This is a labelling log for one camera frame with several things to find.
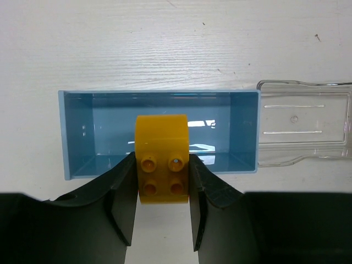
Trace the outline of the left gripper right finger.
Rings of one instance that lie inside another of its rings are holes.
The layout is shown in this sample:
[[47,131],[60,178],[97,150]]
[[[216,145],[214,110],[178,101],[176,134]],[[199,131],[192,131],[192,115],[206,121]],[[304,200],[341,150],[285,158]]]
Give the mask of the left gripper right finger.
[[351,195],[239,192],[189,158],[199,263],[351,263]]

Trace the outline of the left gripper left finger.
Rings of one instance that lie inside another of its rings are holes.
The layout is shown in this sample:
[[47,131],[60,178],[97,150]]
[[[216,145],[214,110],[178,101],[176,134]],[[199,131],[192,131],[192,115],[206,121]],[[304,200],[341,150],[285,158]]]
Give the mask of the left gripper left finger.
[[1,194],[1,263],[124,263],[138,180],[129,154],[56,200]]

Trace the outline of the yellow lego block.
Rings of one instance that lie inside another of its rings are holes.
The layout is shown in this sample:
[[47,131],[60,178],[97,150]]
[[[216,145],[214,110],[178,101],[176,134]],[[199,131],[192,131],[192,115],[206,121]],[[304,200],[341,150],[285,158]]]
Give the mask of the yellow lego block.
[[135,157],[142,204],[188,203],[186,115],[139,115],[135,126]]

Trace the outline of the blue container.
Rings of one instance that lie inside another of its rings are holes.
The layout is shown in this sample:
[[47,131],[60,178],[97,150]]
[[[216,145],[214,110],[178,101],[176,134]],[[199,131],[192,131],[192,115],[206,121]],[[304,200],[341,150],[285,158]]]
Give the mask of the blue container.
[[215,174],[257,171],[257,90],[60,91],[58,102],[66,180],[98,177],[131,153],[139,115],[186,115],[189,151]]

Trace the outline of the clear container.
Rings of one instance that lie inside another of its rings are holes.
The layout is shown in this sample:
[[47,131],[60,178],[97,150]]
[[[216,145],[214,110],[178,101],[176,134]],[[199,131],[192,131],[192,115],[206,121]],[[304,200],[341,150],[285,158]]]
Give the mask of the clear container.
[[261,80],[260,167],[351,161],[351,83]]

